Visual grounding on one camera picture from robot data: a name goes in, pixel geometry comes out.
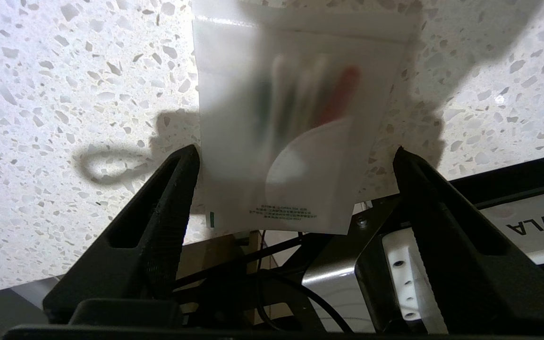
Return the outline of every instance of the plastic bag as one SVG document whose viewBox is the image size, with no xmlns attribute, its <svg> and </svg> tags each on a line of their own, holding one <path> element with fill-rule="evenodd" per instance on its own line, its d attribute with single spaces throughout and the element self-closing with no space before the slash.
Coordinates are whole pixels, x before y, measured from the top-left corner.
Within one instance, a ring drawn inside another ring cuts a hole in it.
<svg viewBox="0 0 544 340">
<path fill-rule="evenodd" d="M 346 234 L 406 17 L 195 0 L 207 224 Z"/>
</svg>

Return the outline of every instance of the translucent plastic bag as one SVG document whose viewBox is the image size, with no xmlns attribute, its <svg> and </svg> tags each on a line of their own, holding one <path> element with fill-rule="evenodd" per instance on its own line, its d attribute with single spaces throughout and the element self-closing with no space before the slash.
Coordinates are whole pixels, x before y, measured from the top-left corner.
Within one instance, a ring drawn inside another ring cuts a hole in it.
<svg viewBox="0 0 544 340">
<path fill-rule="evenodd" d="M 207 224 L 347 233 L 410 22 L 237 0 L 193 10 Z"/>
</svg>

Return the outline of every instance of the countertop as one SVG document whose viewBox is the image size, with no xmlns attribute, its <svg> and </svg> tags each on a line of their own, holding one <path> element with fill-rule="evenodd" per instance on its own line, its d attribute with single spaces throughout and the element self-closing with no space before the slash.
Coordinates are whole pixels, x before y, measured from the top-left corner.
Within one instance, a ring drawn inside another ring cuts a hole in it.
<svg viewBox="0 0 544 340">
<path fill-rule="evenodd" d="M 263 2 L 417 16 L 356 201 L 397 192 L 399 145 L 448 179 L 544 157 L 544 2 Z M 0 289 L 65 273 L 199 143 L 191 19 L 189 0 L 0 0 Z M 186 243 L 224 234 L 202 189 Z"/>
</svg>

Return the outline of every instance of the white terrazzo surface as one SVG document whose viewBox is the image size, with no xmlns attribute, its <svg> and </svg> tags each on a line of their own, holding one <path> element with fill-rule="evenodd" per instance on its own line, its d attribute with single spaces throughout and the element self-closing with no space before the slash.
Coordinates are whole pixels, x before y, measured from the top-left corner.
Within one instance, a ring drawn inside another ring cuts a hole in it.
<svg viewBox="0 0 544 340">
<path fill-rule="evenodd" d="M 0 0 L 0 289 L 65 273 L 199 142 L 190 2 L 162 1 Z M 544 157 L 544 2 L 269 2 L 419 20 L 359 200 L 397 191 L 400 144 L 450 179 Z M 200 192 L 186 243 L 215 236 Z"/>
</svg>

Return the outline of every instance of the speckled countertop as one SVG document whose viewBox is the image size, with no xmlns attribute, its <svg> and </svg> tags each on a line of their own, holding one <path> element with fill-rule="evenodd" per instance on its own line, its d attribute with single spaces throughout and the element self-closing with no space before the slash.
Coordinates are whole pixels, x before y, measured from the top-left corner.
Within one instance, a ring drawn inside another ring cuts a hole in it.
<svg viewBox="0 0 544 340">
<path fill-rule="evenodd" d="M 190 2 L 166 1 L 0 0 L 0 289 L 65 273 L 199 142 Z M 419 20 L 359 200 L 397 191 L 400 144 L 450 179 L 544 157 L 544 2 L 264 2 Z M 186 243 L 215 236 L 200 197 Z"/>
</svg>

